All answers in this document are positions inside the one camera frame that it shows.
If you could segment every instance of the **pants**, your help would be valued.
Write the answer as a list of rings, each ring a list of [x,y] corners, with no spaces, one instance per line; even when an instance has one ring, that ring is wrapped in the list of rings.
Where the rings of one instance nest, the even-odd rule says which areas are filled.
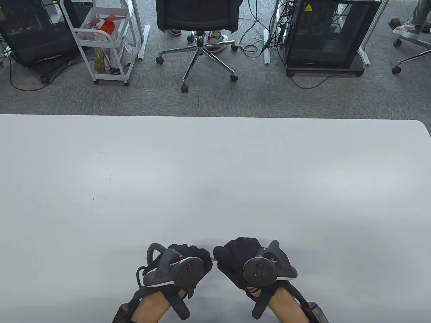
[[[425,20],[431,11],[431,0],[418,0],[413,14],[410,16],[409,21],[412,25],[424,25]]]

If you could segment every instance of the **office chair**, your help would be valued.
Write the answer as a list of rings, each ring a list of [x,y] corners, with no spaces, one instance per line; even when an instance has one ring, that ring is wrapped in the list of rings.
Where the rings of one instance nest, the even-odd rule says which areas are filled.
[[[193,46],[164,50],[156,57],[158,64],[163,64],[163,55],[174,53],[194,52],[193,58],[183,77],[181,91],[188,92],[187,77],[197,61],[199,55],[205,54],[220,66],[230,72],[232,82],[238,80],[233,69],[215,56],[208,48],[230,45],[236,52],[238,46],[234,40],[223,41],[217,44],[205,44],[205,32],[213,30],[229,30],[231,33],[238,29],[239,7],[243,0],[156,0],[157,27],[166,32],[168,29],[190,31],[187,37]]]
[[[395,27],[401,26],[401,22],[398,18],[392,18],[388,22],[388,24],[392,29],[394,29]],[[425,23],[421,32],[426,33],[426,34],[430,33],[429,21],[427,21]],[[397,64],[392,68],[392,74],[399,74],[401,72],[400,64],[407,63],[407,62],[410,62],[412,60],[431,55],[431,43],[427,43],[427,42],[419,40],[419,39],[415,40],[415,39],[409,39],[409,38],[404,38],[404,37],[398,36],[397,39],[393,43],[394,47],[395,48],[400,47],[401,44],[403,43],[402,40],[409,41],[410,43],[413,43],[413,44],[416,44],[416,45],[421,46],[423,48],[426,48],[427,50],[420,53],[420,54],[416,54],[416,55],[413,55],[413,56],[408,57],[406,59],[402,59],[402,60],[398,61]]]

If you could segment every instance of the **warning label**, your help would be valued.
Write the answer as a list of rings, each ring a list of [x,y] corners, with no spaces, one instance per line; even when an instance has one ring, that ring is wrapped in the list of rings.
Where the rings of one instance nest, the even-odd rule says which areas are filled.
[[[311,7],[311,4],[309,4],[305,9],[304,12],[313,12],[313,8]]]

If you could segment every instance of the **black computer case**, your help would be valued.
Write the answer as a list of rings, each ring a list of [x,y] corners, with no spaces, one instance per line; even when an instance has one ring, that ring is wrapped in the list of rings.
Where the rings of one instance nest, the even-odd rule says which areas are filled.
[[[380,3],[295,0],[284,38],[287,68],[349,68]]]
[[[93,4],[65,0],[75,27],[80,27]],[[0,0],[5,19],[0,34],[24,67],[53,56],[78,53],[78,46],[65,22],[59,0]]]

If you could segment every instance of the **forearm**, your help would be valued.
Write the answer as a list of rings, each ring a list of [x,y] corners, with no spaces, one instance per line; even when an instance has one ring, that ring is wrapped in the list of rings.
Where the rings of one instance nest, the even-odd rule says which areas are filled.
[[[259,296],[260,291],[253,293]],[[278,288],[268,304],[280,323],[309,323],[310,320],[295,301],[293,296],[283,287]]]
[[[184,297],[185,292],[181,291],[179,295]],[[141,300],[131,320],[135,323],[157,323],[170,307],[163,294],[157,292]]]

